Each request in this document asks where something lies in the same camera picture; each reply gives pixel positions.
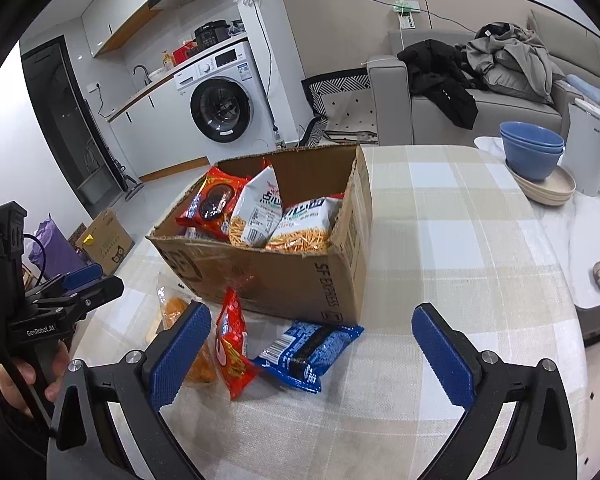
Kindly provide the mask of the person's left hand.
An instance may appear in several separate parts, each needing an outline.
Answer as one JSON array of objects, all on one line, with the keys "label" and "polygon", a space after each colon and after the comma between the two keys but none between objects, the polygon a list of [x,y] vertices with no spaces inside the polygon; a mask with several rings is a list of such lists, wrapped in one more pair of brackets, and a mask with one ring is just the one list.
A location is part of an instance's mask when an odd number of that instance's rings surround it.
[{"label": "person's left hand", "polygon": [[[47,401],[52,403],[56,401],[60,391],[62,378],[65,375],[69,362],[70,356],[68,349],[62,341],[59,341],[56,356],[54,357],[52,363],[52,370],[56,376],[56,379],[45,389],[44,392],[44,396],[46,397]],[[24,382],[28,386],[35,384],[35,370],[30,364],[17,361],[16,367],[17,370],[19,370],[20,375],[23,377]],[[0,364],[0,391],[3,398],[12,408],[15,408],[17,411],[20,411],[20,413],[27,415],[29,418],[32,417],[30,408],[28,408],[26,401],[23,399],[17,386],[6,372],[2,364]]]}]

